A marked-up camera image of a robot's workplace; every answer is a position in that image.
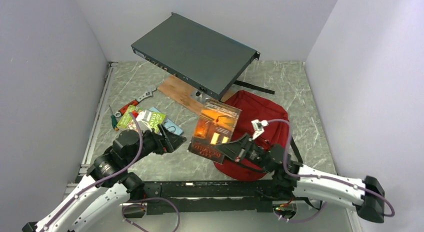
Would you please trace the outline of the dark DiCamillo book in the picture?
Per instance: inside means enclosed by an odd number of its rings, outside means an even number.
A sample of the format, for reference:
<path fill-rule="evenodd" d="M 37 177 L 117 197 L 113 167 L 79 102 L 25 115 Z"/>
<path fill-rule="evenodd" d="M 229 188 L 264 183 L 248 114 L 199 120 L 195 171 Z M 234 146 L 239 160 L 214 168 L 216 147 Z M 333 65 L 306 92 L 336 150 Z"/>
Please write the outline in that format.
<path fill-rule="evenodd" d="M 207 99 L 201 109 L 188 151 L 222 164 L 225 156 L 215 148 L 217 144 L 230 142 L 241 109 Z"/>

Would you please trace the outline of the red backpack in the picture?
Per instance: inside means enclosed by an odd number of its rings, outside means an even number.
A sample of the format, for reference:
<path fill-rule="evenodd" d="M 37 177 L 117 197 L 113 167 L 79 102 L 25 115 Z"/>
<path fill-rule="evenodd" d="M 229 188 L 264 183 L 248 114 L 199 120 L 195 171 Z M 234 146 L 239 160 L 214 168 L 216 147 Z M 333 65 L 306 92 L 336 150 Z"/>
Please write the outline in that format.
<path fill-rule="evenodd" d="M 237 140 L 246 133 L 252 135 L 254 129 L 251 121 L 255 119 L 288 120 L 289 118 L 287 111 L 281 105 L 245 90 L 237 91 L 224 103 L 241 110 L 232 140 Z M 288 133 L 288 125 L 283 122 L 273 122 L 265 128 L 264 133 L 259 138 L 255 139 L 255 142 L 265 149 L 269 149 L 273 144 L 285 146 Z M 235 163 L 225 158 L 222 164 L 215 162 L 214 166 L 221 173 L 239 181 L 256 181 L 266 175 L 260 167 L 246 159 L 242 160 L 241 163 Z"/>

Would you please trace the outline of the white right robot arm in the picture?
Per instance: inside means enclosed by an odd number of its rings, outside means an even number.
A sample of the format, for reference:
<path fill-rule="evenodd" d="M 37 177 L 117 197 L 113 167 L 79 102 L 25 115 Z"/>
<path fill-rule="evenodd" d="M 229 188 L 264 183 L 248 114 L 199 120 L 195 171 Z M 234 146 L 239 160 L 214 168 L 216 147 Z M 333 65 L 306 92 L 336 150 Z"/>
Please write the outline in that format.
<path fill-rule="evenodd" d="M 385 220 L 385 192 L 374 177 L 354 179 L 316 170 L 291 160 L 280 144 L 265 149 L 248 134 L 214 147 L 233 162 L 247 160 L 264 172 L 272 173 L 271 189 L 264 194 L 271 200 L 312 198 L 353 208 L 360 218 L 370 222 Z"/>

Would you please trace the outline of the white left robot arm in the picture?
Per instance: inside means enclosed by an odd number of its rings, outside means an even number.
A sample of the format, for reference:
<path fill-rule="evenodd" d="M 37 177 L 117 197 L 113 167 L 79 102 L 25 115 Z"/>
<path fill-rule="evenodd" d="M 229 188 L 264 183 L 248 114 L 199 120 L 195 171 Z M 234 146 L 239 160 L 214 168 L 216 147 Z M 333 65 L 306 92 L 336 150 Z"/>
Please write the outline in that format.
<path fill-rule="evenodd" d="M 128 169 L 151 153 L 172 153 L 186 138 L 159 126 L 150 130 L 125 130 L 88 168 L 76 188 L 45 218 L 28 222 L 23 231 L 77 231 L 88 228 L 101 213 L 121 203 L 160 196 Z"/>

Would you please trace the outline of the light blue notebook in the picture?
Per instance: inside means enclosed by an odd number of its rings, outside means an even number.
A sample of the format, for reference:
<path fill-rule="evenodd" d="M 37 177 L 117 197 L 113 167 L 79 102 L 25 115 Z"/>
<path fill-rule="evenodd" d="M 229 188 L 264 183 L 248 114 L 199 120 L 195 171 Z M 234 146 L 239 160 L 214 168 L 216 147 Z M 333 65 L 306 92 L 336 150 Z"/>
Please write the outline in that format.
<path fill-rule="evenodd" d="M 152 112 L 158 112 L 162 116 L 164 116 L 164 119 L 162 121 L 162 125 L 169 132 L 172 132 L 172 133 L 174 133 L 176 135 L 183 135 L 184 131 L 178 125 L 176 125 L 173 121 L 171 121 L 165 113 L 162 113 L 156 107 L 150 107 L 149 110 L 152 111 Z"/>

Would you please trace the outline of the green treehouse book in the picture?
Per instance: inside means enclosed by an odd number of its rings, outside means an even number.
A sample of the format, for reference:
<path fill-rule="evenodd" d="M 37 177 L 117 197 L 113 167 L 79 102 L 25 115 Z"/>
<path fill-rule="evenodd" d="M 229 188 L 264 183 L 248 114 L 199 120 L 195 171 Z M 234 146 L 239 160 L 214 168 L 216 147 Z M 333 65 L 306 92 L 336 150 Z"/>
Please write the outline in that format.
<path fill-rule="evenodd" d="M 122 131 L 127 130 L 127 129 L 137 130 L 136 123 L 132 119 L 131 115 L 135 115 L 135 118 L 136 118 L 137 115 L 138 115 L 138 112 L 142 111 L 142 110 L 149 110 L 149 109 L 142 109 L 142 108 L 130 105 L 129 108 L 127 109 L 127 111 L 120 118 L 120 120 L 117 124 L 118 129 L 122 130 Z M 162 116 L 160 113 L 152 112 L 150 125 L 153 128 L 153 132 L 159 133 L 158 125 L 162 124 L 162 121 L 163 121 L 164 118 L 165 117 Z"/>

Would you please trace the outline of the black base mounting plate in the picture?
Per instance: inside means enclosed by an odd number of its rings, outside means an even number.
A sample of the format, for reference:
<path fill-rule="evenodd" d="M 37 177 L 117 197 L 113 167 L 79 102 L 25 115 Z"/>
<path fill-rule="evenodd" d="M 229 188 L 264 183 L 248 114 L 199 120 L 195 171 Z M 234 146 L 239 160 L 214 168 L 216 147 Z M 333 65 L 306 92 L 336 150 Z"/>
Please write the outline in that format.
<path fill-rule="evenodd" d="M 272 212 L 293 197 L 271 180 L 146 181 L 131 193 L 129 202 L 144 200 L 148 215 L 174 212 L 255 211 Z"/>

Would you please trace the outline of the wooden base board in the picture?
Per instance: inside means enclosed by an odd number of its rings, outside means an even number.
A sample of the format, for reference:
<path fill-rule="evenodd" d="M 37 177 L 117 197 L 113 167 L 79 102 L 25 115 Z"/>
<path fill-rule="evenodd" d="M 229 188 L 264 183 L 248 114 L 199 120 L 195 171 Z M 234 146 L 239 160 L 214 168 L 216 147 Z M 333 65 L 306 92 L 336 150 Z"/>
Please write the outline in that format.
<path fill-rule="evenodd" d="M 157 89 L 197 115 L 201 113 L 201 110 L 206 101 L 216 101 L 216 99 L 203 92 L 200 92 L 200 95 L 197 96 L 197 93 L 199 92 L 198 89 L 187 84 L 174 75 L 168 76 L 157 87 Z"/>

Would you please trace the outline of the metal stand bracket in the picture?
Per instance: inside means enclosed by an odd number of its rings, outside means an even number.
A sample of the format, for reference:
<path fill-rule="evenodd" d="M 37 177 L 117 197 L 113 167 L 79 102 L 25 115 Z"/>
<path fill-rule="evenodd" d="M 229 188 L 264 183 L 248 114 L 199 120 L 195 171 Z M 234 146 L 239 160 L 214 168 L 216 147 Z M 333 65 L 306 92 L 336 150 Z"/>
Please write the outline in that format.
<path fill-rule="evenodd" d="M 206 93 L 198 89 L 194 89 L 192 93 L 190 94 L 190 97 L 200 103 L 204 103 L 211 97 Z"/>

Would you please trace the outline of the red handled adjustable wrench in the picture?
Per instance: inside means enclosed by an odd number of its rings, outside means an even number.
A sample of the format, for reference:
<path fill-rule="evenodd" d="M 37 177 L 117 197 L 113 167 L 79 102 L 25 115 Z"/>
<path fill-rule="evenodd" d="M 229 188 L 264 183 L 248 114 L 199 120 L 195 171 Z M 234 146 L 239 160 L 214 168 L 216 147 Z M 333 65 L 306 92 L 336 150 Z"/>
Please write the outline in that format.
<path fill-rule="evenodd" d="M 144 99 L 146 99 L 148 97 L 152 97 L 153 92 L 156 91 L 156 90 L 157 90 L 157 87 L 155 87 L 155 86 L 149 87 L 141 96 L 139 96 L 136 99 L 131 100 L 130 102 L 128 102 L 127 104 L 122 106 L 120 109 L 116 110 L 116 112 L 114 113 L 114 116 L 116 118 L 122 117 L 122 115 L 127 111 L 127 109 L 129 108 L 130 105 L 136 106 L 141 101 L 143 101 Z"/>

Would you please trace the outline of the green handled screwdriver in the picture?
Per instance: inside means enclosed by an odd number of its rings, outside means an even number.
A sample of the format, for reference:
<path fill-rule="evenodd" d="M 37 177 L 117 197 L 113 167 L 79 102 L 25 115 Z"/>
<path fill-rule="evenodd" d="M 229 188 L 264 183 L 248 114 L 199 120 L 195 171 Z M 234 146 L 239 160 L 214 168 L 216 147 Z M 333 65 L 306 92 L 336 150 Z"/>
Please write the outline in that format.
<path fill-rule="evenodd" d="M 112 128 L 113 128 L 115 131 L 118 131 L 118 130 L 119 130 L 119 129 L 118 129 L 118 127 L 117 127 L 118 121 L 117 121 L 117 119 L 116 119 L 116 117 L 115 117 L 115 114 L 114 114 L 114 112 L 113 112 L 112 107 L 111 107 L 110 105 L 109 105 L 108 107 L 109 107 L 109 111 L 110 111 L 110 118 L 111 118 L 111 125 L 112 125 Z"/>

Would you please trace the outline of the aluminium frame rail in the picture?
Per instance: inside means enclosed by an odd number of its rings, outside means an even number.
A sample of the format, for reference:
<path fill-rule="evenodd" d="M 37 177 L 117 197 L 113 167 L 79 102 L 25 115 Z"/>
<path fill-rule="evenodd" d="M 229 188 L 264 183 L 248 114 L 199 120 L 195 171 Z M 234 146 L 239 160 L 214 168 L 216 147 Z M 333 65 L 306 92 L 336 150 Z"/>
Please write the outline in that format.
<path fill-rule="evenodd" d="M 94 122 L 90 132 L 88 143 L 85 149 L 85 153 L 82 158 L 82 162 L 78 170 L 78 174 L 75 178 L 75 181 L 67 184 L 63 199 L 65 199 L 77 187 L 77 182 L 82 178 L 83 174 L 87 172 L 92 162 L 92 157 L 93 157 L 95 146 L 97 143 L 98 134 L 100 132 L 100 126 L 102 123 L 104 112 L 108 109 L 107 100 L 108 100 L 110 89 L 112 87 L 112 83 L 115 77 L 115 73 L 117 71 L 117 66 L 118 66 L 118 62 L 108 62 L 107 74 L 104 77 L 104 87 L 103 87 L 101 97 L 96 109 L 96 114 L 94 117 Z"/>

